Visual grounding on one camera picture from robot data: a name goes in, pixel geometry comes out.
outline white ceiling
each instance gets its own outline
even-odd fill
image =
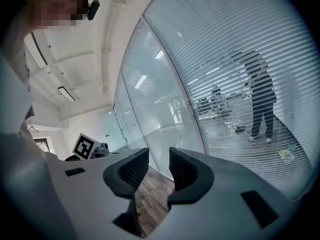
[[[31,88],[59,107],[61,120],[113,105],[128,42],[151,0],[99,2],[92,21],[34,32],[46,68],[39,69],[26,51]],[[75,103],[59,96],[60,86],[74,96]]]

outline window blinds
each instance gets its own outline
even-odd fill
[[[144,18],[193,101],[209,154],[247,166],[293,200],[303,195],[319,161],[320,61],[291,4],[154,0]],[[273,108],[271,144],[271,121],[257,105]],[[254,109],[262,124],[248,142]]]

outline glass wall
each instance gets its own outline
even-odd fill
[[[296,10],[287,0],[154,0],[144,18],[198,111],[209,154],[301,197],[319,161],[320,61]]]
[[[135,112],[131,106],[121,72],[114,96],[114,112],[128,147],[131,150],[147,148],[147,144],[141,133]],[[149,154],[149,165],[158,171],[158,166],[155,164],[151,154]]]
[[[121,68],[132,107],[121,107],[121,102],[120,107],[124,115],[134,112],[159,171],[172,178],[169,147],[204,152],[199,127],[173,65],[148,24],[141,21],[132,39]],[[118,99],[123,96],[119,87],[121,83],[116,91]],[[134,138],[131,132],[127,135]]]

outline person standing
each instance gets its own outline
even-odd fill
[[[258,136],[262,116],[264,116],[266,142],[269,144],[272,142],[274,103],[277,102],[277,97],[273,89],[271,76],[267,73],[267,63],[259,53],[255,51],[252,53],[254,53],[253,56],[243,61],[245,71],[250,78],[250,81],[244,85],[249,85],[252,91],[253,124],[248,141],[252,142]]]

